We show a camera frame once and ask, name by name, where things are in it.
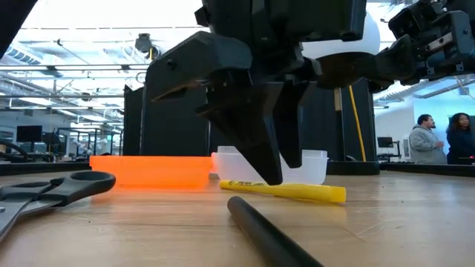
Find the robotic arm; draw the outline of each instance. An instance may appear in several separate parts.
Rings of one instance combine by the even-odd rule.
[[[206,88],[208,103],[197,114],[278,185],[279,154],[289,167],[301,166],[298,103],[311,82],[333,89],[365,77],[377,92],[395,80],[412,85],[473,73],[475,4],[462,1],[419,0],[405,8],[389,22],[397,41],[376,55],[337,50],[311,58],[302,53],[311,42],[349,47],[364,38],[366,0],[203,0],[195,16],[211,33],[195,33],[154,60],[145,89],[159,101]]]

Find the white plastic container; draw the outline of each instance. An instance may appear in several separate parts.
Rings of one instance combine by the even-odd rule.
[[[247,162],[235,147],[218,147],[212,157],[216,172],[221,179],[263,182],[258,172]],[[326,151],[302,151],[302,166],[289,168],[281,156],[284,183],[320,185],[327,174]]]

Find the yellow marker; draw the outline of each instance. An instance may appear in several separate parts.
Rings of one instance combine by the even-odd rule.
[[[267,185],[263,182],[240,182],[221,180],[222,189],[271,194],[276,197],[289,197],[301,200],[318,200],[343,203],[347,200],[347,190],[328,185]]]

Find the wooden table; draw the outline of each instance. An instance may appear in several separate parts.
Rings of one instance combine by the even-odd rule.
[[[2,177],[31,181],[54,174]],[[240,195],[325,266],[472,266],[475,179],[328,177],[345,205],[221,191],[116,192],[17,223],[0,266],[262,266],[230,219]]]

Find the scissor handle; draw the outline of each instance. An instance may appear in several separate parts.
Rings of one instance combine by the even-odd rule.
[[[37,200],[41,194],[50,190],[50,182],[25,182],[17,185],[6,185],[0,188],[0,200],[13,198],[30,198]]]
[[[82,171],[69,177],[53,179],[51,183],[59,185],[42,194],[39,199],[60,201],[55,207],[62,207],[111,190],[116,183],[116,177],[101,171]]]

